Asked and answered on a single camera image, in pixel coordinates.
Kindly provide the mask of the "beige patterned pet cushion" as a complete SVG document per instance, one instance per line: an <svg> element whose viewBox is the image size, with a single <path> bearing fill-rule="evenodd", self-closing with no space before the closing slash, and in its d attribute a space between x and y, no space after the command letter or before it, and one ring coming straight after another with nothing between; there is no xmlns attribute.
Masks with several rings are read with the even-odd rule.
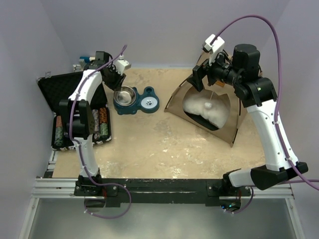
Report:
<svg viewBox="0 0 319 239"><path fill-rule="evenodd" d="M227 122L230 109L223 102L222 98L213 92L211 100L212 108L207 110L204 107L204 103L209 99L211 92L211 90L202 90L201 92L198 92L190 89L183 99L182 107L186 113L200 116L220 129Z"/></svg>

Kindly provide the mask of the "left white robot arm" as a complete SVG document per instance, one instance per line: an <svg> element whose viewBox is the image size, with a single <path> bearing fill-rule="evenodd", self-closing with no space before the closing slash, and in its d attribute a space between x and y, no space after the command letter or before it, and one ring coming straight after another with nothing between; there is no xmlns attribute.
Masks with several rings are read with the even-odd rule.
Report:
<svg viewBox="0 0 319 239"><path fill-rule="evenodd" d="M103 183L93 150L95 120L91 102L101 84L118 90L124 80L124 71L130 64L124 52L110 57L106 52L97 52L88 63L74 92L59 103L62 125L75 146L80 162L80 173L75 186L76 196L106 197L107 188L117 189L117 184Z"/></svg>

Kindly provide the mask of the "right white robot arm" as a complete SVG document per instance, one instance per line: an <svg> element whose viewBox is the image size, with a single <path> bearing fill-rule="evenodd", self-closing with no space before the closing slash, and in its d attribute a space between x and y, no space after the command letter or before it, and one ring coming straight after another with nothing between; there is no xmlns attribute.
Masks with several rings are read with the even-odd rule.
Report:
<svg viewBox="0 0 319 239"><path fill-rule="evenodd" d="M232 59L224 53L223 46L205 44L203 51L209 58L193 68L187 81L199 92L204 88L204 77L209 85L221 81L232 86L253 119L265 155L265 165L225 173L223 192L232 196L242 186L265 190L308 172L308 165L300 162L290 149L280 116L275 111L279 98L272 81L259 75L260 51L256 46L236 45Z"/></svg>

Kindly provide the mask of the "teal pet bowl stand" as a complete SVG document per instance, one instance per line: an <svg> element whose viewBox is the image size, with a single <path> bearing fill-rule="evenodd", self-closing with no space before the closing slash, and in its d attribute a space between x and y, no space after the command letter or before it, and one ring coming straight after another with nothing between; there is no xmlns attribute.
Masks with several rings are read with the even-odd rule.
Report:
<svg viewBox="0 0 319 239"><path fill-rule="evenodd" d="M155 94L154 88L151 86L147 86L144 88L144 92L139 94L136 87L132 87L136 93L136 100L130 106L121 106L117 104L113 99L114 108L119 115L134 115L137 113L138 110L142 111L146 114L155 113L160 107L160 101L157 95ZM158 106L154 109L145 109L141 106L141 100L145 97L155 97L158 100Z"/></svg>

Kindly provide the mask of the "steel pet bowl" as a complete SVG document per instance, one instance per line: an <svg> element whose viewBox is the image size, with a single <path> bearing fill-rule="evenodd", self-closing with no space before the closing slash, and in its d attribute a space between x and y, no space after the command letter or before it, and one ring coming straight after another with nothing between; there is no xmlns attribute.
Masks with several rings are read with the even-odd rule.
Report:
<svg viewBox="0 0 319 239"><path fill-rule="evenodd" d="M114 91L114 101L121 106L130 106L136 100L136 93L129 86L122 86L118 91Z"/></svg>

